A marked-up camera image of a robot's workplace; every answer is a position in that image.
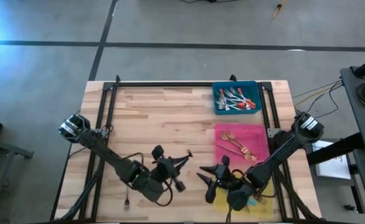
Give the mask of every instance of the fork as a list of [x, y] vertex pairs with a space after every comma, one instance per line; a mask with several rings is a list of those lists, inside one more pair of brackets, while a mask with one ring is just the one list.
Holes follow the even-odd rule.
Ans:
[[128, 212], [130, 209], [130, 200], [128, 200], [128, 186], [126, 188], [126, 200], [125, 200], [125, 212]]

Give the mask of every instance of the wooden table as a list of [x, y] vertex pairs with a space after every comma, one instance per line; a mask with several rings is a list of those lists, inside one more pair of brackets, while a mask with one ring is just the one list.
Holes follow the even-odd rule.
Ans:
[[[275, 102], [282, 129], [289, 130], [295, 110], [285, 80], [272, 81]], [[103, 82], [88, 82], [81, 114], [92, 124], [97, 119]], [[269, 102], [266, 102], [270, 113]], [[145, 165], [152, 169], [151, 151], [160, 144], [165, 156], [180, 157], [189, 149], [194, 157], [181, 170], [179, 179], [186, 190], [174, 191], [171, 205], [159, 207], [146, 200], [139, 192], [130, 191], [130, 211], [123, 211], [126, 185], [122, 183], [109, 165], [105, 166], [101, 197], [97, 215], [98, 222], [224, 222], [227, 211], [220, 212], [204, 200], [207, 186], [196, 175], [199, 166], [214, 165], [214, 126], [217, 123], [263, 124], [261, 112], [253, 115], [216, 116], [209, 87], [119, 87], [116, 94], [109, 148], [120, 156], [134, 152], [145, 155]], [[103, 124], [107, 117], [107, 108]], [[80, 149], [73, 145], [71, 152]], [[69, 159], [55, 217], [61, 217], [80, 195], [85, 181], [89, 150]], [[310, 169], [304, 150], [298, 150], [289, 158], [293, 187], [308, 208], [321, 216]], [[245, 171], [248, 167], [239, 167]], [[168, 200], [164, 194], [160, 202]], [[290, 206], [284, 194], [288, 213]], [[232, 222], [280, 221], [277, 199], [274, 199], [274, 216], [264, 220], [257, 217], [232, 216]], [[87, 216], [90, 216], [92, 200], [89, 200]]]

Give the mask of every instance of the concrete floor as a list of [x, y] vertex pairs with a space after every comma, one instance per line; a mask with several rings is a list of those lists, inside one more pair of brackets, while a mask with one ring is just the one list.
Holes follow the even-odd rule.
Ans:
[[[365, 0], [291, 0], [275, 19], [278, 0], [225, 4], [177, 0], [119, 0], [107, 41], [195, 44], [365, 47]], [[0, 1], [0, 40], [99, 42], [111, 0]], [[1, 139], [35, 151], [18, 159], [0, 223], [44, 222], [50, 217], [69, 144], [59, 124], [80, 107], [97, 47], [0, 45]], [[96, 80], [288, 80], [292, 95], [339, 78], [361, 65], [365, 52], [105, 48]], [[344, 89], [333, 93], [340, 110], [322, 117], [324, 137], [358, 131]], [[299, 109], [305, 109], [303, 103]], [[313, 115], [333, 109], [325, 97]], [[349, 187], [314, 177], [324, 218], [365, 223]]]

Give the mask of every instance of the pink napkin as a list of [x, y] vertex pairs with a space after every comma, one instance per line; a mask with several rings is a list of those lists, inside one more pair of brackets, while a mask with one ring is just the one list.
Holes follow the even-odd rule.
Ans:
[[234, 136], [244, 145], [246, 148], [255, 156], [257, 156], [256, 163], [263, 162], [268, 157], [268, 146], [267, 146], [267, 136], [265, 134], [265, 128], [262, 125], [253, 125], [253, 124], [227, 124], [221, 123], [216, 124], [214, 128], [215, 136], [215, 149], [214, 156], [216, 163], [221, 162], [221, 158], [223, 155], [227, 155], [230, 157], [231, 164], [241, 164], [248, 163], [243, 156], [230, 152], [226, 149], [223, 149], [218, 145], [227, 147], [229, 149], [233, 149], [237, 152], [239, 148], [232, 144], [229, 141], [225, 141], [221, 139], [220, 133], [221, 131], [230, 131]]

